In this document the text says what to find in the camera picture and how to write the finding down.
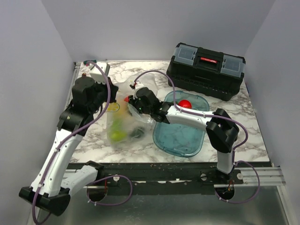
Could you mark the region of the dark green fake avocado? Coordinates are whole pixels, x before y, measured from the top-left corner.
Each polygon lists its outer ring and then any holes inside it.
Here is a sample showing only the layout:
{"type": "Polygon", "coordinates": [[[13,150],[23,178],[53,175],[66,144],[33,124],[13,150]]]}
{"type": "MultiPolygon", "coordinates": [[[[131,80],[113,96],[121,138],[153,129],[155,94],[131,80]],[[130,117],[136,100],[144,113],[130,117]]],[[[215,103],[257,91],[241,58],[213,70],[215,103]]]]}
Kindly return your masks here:
{"type": "Polygon", "coordinates": [[[143,127],[136,127],[131,133],[130,137],[135,139],[143,138],[145,135],[145,129],[143,127]]]}

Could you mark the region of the translucent printed plastic bag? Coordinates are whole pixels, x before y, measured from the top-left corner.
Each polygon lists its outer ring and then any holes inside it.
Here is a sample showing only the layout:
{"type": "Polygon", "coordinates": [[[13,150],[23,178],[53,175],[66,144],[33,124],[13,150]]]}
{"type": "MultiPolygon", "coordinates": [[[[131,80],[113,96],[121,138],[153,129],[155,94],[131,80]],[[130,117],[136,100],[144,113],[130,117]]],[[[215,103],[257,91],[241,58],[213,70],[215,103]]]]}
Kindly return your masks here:
{"type": "Polygon", "coordinates": [[[106,115],[106,134],[107,139],[113,146],[123,147],[127,144],[132,144],[134,142],[142,140],[154,127],[154,120],[144,114],[140,114],[132,105],[126,103],[124,98],[130,95],[133,95],[134,90],[130,88],[130,84],[132,84],[137,75],[130,76],[124,82],[120,82],[115,84],[119,87],[119,90],[116,95],[116,102],[109,104],[106,115]],[[124,120],[124,132],[127,133],[127,137],[125,140],[121,142],[112,142],[110,139],[110,134],[112,131],[110,130],[111,123],[113,119],[120,118],[124,120]],[[143,127],[145,129],[145,135],[143,138],[135,139],[131,138],[130,133],[137,127],[143,127]]]}

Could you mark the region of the red fake fruit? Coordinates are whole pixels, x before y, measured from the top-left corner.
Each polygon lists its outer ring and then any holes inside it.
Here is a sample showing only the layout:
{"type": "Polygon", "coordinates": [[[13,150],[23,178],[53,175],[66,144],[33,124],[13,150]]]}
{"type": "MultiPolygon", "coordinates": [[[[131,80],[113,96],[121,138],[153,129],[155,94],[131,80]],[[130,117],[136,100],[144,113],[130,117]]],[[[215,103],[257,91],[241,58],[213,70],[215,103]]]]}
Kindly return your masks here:
{"type": "Polygon", "coordinates": [[[187,109],[192,109],[192,104],[186,99],[179,101],[178,106],[187,108],[187,109]]]}

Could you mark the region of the light green fake pear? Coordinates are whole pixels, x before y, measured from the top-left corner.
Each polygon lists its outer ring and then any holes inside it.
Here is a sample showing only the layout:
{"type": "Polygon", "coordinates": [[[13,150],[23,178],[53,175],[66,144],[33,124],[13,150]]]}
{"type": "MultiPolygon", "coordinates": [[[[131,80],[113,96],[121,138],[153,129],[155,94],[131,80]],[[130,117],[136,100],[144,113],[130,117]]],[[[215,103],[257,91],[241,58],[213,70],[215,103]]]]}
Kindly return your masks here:
{"type": "Polygon", "coordinates": [[[112,142],[121,142],[125,140],[127,137],[127,133],[124,131],[113,131],[110,134],[110,139],[112,142]]]}

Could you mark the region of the green fake fruit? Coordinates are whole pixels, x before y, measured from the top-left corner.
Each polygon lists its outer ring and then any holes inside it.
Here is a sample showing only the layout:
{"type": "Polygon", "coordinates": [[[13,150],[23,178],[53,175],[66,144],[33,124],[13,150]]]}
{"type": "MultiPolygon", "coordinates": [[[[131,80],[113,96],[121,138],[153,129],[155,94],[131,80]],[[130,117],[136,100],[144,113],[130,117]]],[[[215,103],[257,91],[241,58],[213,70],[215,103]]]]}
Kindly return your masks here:
{"type": "Polygon", "coordinates": [[[120,118],[113,119],[110,130],[112,132],[123,131],[124,130],[124,120],[120,118]]]}

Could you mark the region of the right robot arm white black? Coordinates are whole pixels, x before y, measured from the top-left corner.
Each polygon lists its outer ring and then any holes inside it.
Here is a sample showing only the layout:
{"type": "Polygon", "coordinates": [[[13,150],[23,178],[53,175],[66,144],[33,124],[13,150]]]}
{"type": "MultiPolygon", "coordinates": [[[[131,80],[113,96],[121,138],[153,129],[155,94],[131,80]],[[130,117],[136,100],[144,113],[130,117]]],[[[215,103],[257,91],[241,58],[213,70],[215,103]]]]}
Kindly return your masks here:
{"type": "Polygon", "coordinates": [[[216,179],[225,184],[233,178],[233,145],[237,141],[239,128],[225,110],[202,112],[188,109],[173,102],[160,101],[147,87],[135,90],[128,96],[128,103],[140,114],[149,115],[156,122],[182,124],[206,131],[212,147],[217,151],[216,179]]]}

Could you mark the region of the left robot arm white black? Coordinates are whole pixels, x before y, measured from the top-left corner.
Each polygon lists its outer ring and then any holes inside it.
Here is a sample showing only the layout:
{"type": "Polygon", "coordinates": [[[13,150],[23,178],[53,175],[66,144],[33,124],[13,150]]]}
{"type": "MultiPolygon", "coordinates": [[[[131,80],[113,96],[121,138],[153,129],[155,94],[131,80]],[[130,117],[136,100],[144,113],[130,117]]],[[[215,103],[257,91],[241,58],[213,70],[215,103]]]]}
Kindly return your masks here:
{"type": "Polygon", "coordinates": [[[91,77],[76,79],[72,100],[59,116],[51,150],[28,187],[22,187],[19,197],[52,215],[60,216],[68,207],[71,196],[86,184],[103,182],[102,166],[89,161],[71,179],[63,180],[69,161],[88,127],[96,122],[95,113],[102,116],[110,103],[116,101],[118,87],[109,77],[95,81],[91,77]]]}

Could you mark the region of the teal transparent plastic tray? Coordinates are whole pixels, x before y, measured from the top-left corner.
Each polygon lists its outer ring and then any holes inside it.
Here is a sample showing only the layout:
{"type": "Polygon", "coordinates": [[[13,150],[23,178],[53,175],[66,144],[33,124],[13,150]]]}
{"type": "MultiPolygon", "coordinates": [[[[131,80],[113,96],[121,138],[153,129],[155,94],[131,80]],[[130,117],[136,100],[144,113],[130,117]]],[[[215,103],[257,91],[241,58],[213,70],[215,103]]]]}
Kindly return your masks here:
{"type": "MultiPolygon", "coordinates": [[[[176,103],[187,100],[193,110],[209,111],[209,103],[199,95],[177,90],[176,103]]],[[[205,132],[201,129],[181,125],[157,123],[153,131],[153,141],[162,151],[183,158],[198,154],[202,148],[205,132]]]]}

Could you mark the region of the green handled screwdriver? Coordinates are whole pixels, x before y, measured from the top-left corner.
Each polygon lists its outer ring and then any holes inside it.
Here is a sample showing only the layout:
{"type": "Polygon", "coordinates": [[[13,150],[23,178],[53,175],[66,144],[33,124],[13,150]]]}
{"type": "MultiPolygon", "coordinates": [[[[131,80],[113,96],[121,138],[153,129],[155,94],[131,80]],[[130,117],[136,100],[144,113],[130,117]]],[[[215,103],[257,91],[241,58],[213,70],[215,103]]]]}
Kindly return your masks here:
{"type": "Polygon", "coordinates": [[[84,65],[87,65],[87,64],[89,64],[90,61],[92,61],[92,62],[94,62],[94,63],[97,62],[96,60],[86,60],[86,61],[83,62],[83,64],[84,64],[84,65]]]}

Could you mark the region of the black mounting base rail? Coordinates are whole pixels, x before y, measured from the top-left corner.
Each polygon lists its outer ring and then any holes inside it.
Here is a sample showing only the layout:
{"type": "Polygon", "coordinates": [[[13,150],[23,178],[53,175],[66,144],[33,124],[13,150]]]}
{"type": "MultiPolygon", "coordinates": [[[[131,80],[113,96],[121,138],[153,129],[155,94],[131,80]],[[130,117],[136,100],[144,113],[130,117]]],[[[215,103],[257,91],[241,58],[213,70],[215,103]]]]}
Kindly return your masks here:
{"type": "Polygon", "coordinates": [[[215,187],[243,184],[241,173],[217,171],[216,163],[104,163],[98,181],[86,187],[93,199],[100,196],[133,195],[212,195],[215,187]]]}

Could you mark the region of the aluminium frame rail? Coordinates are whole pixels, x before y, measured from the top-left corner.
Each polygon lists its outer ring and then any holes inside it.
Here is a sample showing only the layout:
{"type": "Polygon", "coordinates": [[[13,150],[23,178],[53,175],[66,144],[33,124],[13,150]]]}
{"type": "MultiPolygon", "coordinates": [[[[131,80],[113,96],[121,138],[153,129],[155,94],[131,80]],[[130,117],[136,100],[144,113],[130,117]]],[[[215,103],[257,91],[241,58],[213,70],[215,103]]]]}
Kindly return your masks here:
{"type": "Polygon", "coordinates": [[[237,187],[249,186],[257,187],[258,179],[261,187],[284,186],[286,184],[283,172],[280,167],[257,167],[239,168],[234,185],[237,187]]]}

